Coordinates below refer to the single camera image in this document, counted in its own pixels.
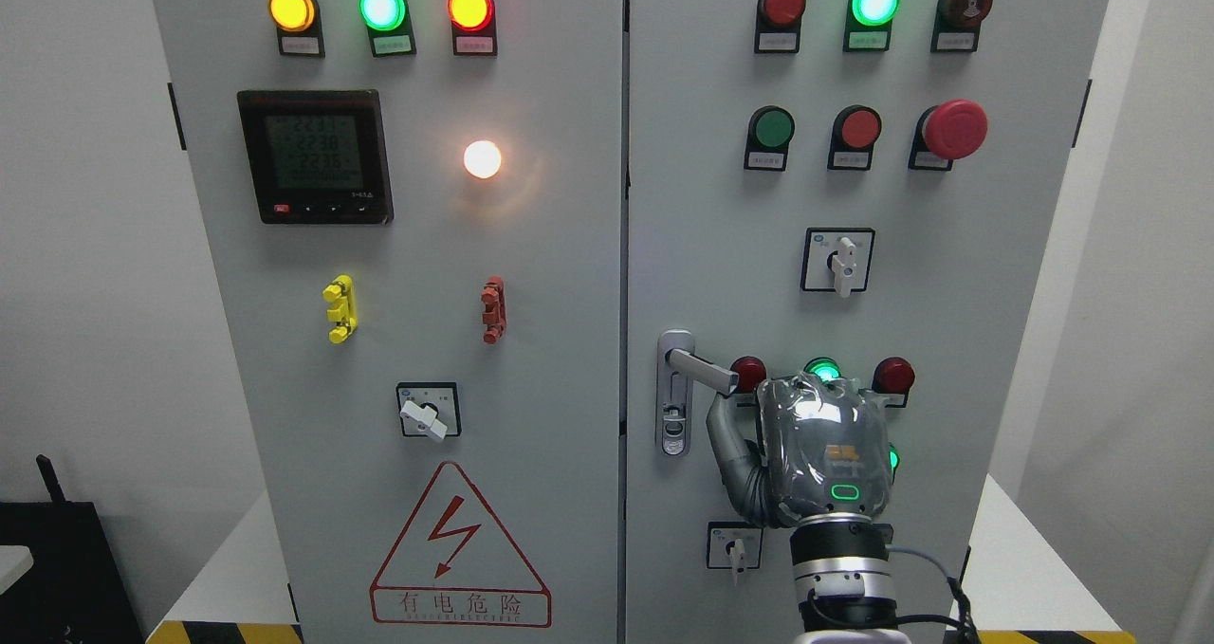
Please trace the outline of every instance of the high voltage warning triangle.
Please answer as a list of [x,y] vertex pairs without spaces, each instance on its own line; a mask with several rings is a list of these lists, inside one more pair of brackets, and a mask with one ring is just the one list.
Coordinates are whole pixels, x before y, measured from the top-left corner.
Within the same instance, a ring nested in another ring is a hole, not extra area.
[[552,594],[455,462],[438,464],[370,593],[375,622],[552,625]]

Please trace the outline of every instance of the white switch handle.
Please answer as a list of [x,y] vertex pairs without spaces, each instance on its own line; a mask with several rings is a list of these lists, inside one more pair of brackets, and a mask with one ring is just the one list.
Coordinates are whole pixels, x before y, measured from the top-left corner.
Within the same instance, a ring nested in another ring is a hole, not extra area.
[[733,575],[733,587],[737,587],[747,570],[747,546],[739,537],[725,546],[725,553],[730,555],[730,574]]
[[401,406],[401,420],[413,422],[430,440],[442,442],[447,437],[447,424],[438,420],[438,411],[433,407],[422,407],[412,400],[405,400]]
[[839,238],[839,250],[830,255],[830,271],[835,276],[835,293],[849,298],[856,281],[856,245],[846,236]]

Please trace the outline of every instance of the red indicator light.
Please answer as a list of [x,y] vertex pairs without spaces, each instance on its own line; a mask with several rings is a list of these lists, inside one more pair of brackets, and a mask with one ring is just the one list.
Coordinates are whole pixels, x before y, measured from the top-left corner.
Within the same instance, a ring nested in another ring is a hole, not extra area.
[[914,368],[902,357],[886,357],[873,372],[873,390],[906,395],[914,385]]
[[881,135],[881,119],[868,108],[855,111],[843,122],[839,136],[852,148],[868,148]]
[[788,28],[801,19],[805,0],[759,0],[759,12],[773,28]]
[[767,378],[767,367],[764,367],[762,360],[750,355],[733,360],[730,371],[738,374],[738,392],[750,392]]
[[447,0],[447,13],[455,27],[475,33],[493,21],[493,0]]
[[923,141],[927,151],[946,160],[959,160],[977,151],[987,135],[983,108],[965,98],[946,101],[927,115]]

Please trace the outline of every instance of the yellow and black hazard tape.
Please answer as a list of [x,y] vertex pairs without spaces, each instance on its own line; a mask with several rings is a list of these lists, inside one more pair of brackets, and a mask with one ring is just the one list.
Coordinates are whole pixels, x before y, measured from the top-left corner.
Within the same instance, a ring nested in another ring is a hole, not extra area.
[[164,621],[148,644],[302,644],[297,625]]
[[[1129,632],[1074,632],[1070,629],[1021,629],[978,632],[982,644],[1136,644]],[[944,633],[944,644],[959,642],[955,631]]]

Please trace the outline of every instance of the red push button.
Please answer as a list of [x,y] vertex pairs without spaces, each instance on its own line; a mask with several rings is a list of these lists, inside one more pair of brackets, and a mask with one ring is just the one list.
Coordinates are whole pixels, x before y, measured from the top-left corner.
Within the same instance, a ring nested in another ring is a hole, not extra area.
[[767,367],[764,367],[762,360],[750,355],[733,360],[730,371],[738,374],[737,392],[750,392],[767,378]]
[[852,148],[868,148],[877,143],[881,135],[881,119],[868,108],[861,108],[849,114],[843,122],[839,136]]
[[902,357],[886,357],[873,372],[873,390],[906,395],[914,385],[914,368]]
[[946,160],[959,160],[972,154],[986,141],[986,112],[966,98],[941,103],[923,125],[923,141],[927,143],[927,151]]
[[940,0],[940,15],[958,29],[974,29],[991,13],[994,0]]
[[788,28],[805,13],[805,0],[759,0],[759,12],[772,27]]

